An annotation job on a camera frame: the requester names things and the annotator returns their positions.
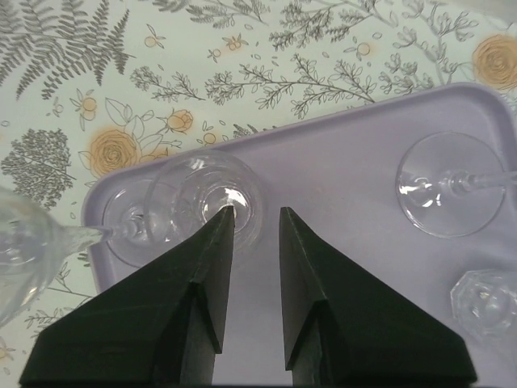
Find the champagne flute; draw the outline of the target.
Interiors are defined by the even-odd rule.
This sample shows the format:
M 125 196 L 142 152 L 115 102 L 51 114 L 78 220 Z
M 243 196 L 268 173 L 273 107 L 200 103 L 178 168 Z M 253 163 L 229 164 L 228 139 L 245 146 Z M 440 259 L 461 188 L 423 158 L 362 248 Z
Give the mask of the champagne flute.
M 474 234 L 498 214 L 516 172 L 504 171 L 485 142 L 463 133 L 417 141 L 397 169 L 401 211 L 414 226 L 439 238 Z
M 27 197 L 1 190 L 1 324 L 26 310 L 56 278 L 65 259 L 107 243 L 121 261 L 145 266 L 170 242 L 177 189 L 143 179 L 107 203 L 99 226 L 64 226 Z

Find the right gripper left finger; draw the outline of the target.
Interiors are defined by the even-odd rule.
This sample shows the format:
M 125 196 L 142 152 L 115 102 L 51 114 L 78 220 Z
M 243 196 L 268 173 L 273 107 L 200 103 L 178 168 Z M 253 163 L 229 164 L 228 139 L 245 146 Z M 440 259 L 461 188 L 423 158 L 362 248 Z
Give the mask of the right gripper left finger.
M 203 387 L 221 354 L 234 215 L 190 238 L 44 329 L 23 387 Z

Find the small glass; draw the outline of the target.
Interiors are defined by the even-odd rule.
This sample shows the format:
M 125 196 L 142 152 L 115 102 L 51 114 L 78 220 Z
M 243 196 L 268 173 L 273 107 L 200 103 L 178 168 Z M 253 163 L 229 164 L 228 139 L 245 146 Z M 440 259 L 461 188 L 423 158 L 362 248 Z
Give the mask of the small glass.
M 174 247 L 227 206 L 233 208 L 233 250 L 250 251 L 262 237 L 267 211 L 259 177 L 231 154 L 189 151 L 152 178 L 143 204 L 145 232 L 154 246 Z

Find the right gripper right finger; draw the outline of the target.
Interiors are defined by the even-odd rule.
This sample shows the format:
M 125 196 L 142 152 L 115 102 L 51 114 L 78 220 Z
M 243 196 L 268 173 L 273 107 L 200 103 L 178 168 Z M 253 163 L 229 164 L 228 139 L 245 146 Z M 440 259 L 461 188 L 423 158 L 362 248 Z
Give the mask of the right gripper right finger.
M 468 387 L 464 340 L 280 210 L 284 353 L 297 386 Z

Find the faceted glass edge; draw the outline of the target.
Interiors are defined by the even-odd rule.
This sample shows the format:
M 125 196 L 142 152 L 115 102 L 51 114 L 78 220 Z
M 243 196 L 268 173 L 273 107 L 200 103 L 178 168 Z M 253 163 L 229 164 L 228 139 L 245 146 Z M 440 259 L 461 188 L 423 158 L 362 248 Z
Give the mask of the faceted glass edge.
M 516 272 L 466 272 L 451 292 L 454 319 L 476 340 L 500 351 L 516 350 Z

